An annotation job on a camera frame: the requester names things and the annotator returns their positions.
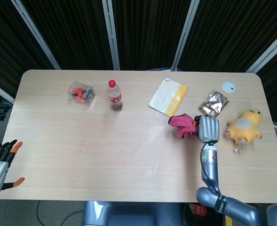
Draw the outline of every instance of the foil snack bag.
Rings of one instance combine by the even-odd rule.
[[[199,106],[200,111],[203,115],[208,115],[215,118],[222,109],[228,103],[228,99],[221,93],[214,91],[209,97]]]

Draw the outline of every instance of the clear plastic box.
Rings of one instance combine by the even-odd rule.
[[[74,81],[68,92],[70,98],[80,104],[91,106],[93,100],[95,99],[96,93],[93,87],[88,86],[84,83]]]

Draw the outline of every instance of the bottle label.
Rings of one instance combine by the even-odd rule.
[[[117,103],[118,101],[120,101],[121,100],[121,94],[118,96],[118,97],[116,97],[116,98],[109,98],[109,100],[111,101],[111,102],[113,102],[113,103]]]

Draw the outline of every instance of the red bottle cap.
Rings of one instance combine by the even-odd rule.
[[[113,88],[113,87],[115,87],[115,86],[116,86],[115,80],[110,80],[110,81],[109,81],[109,87],[110,87],[110,88]]]

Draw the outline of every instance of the yellow stripe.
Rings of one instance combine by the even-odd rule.
[[[225,216],[226,218],[226,226],[232,226],[232,219],[228,216]]]
[[[166,110],[167,116],[169,116],[169,117],[174,116],[174,114],[178,110],[187,90],[188,90],[188,88],[186,86],[180,85],[180,87],[178,88],[177,92],[175,93],[170,105],[168,106],[168,108]]]

